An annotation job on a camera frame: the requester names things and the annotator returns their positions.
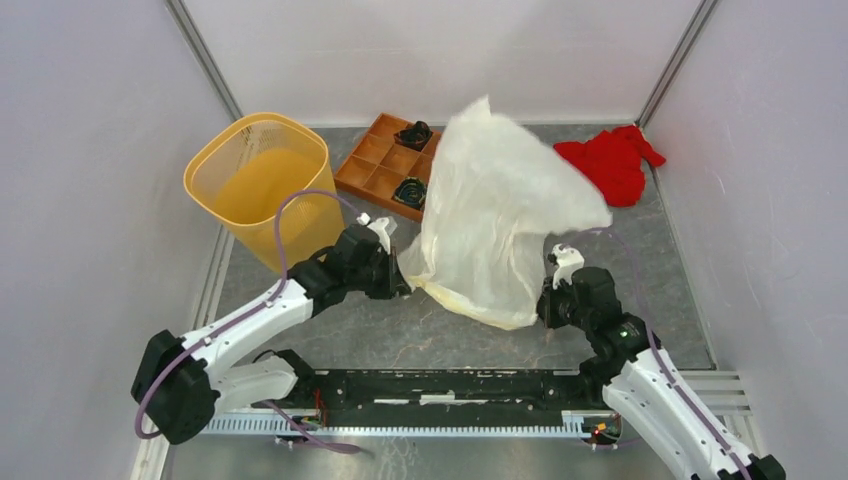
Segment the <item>yellow mesh trash bin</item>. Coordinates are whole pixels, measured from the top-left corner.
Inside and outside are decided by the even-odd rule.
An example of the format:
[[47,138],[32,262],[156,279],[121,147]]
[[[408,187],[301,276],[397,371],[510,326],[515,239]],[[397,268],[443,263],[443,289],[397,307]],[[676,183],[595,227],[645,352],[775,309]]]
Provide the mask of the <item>yellow mesh trash bin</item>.
[[183,183],[275,273],[334,244],[345,226],[326,142],[277,113],[232,123],[189,162]]

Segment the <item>cream plastic trash bag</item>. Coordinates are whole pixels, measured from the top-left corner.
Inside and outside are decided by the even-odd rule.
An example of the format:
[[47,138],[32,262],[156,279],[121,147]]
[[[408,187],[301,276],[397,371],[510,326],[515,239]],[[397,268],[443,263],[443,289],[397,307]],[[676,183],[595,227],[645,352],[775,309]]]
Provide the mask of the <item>cream plastic trash bag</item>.
[[482,96],[447,123],[405,281],[445,309],[503,330],[533,325],[550,235],[611,225],[601,192]]

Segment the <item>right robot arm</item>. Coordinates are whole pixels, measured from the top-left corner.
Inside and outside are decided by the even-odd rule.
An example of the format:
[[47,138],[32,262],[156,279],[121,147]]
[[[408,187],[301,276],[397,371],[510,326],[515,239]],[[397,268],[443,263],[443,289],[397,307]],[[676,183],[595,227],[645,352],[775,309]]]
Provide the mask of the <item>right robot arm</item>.
[[647,323],[624,311],[608,270],[546,278],[537,313],[548,328],[585,334],[595,355],[579,366],[580,400],[620,414],[676,478],[786,478],[774,456],[756,455],[695,394]]

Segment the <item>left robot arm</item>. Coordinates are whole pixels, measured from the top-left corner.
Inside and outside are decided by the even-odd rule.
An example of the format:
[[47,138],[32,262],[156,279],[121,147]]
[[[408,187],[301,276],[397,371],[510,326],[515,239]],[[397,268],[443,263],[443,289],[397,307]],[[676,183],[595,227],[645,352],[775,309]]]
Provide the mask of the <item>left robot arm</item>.
[[156,427],[143,439],[163,436],[178,445],[197,436],[218,414],[261,401],[306,405],[313,379],[285,358],[261,362],[241,359],[270,338],[341,303],[350,292],[374,300],[409,294],[397,265],[391,217],[346,227],[336,243],[295,264],[266,293],[198,330],[176,336],[162,330],[148,341],[131,396],[138,421]]

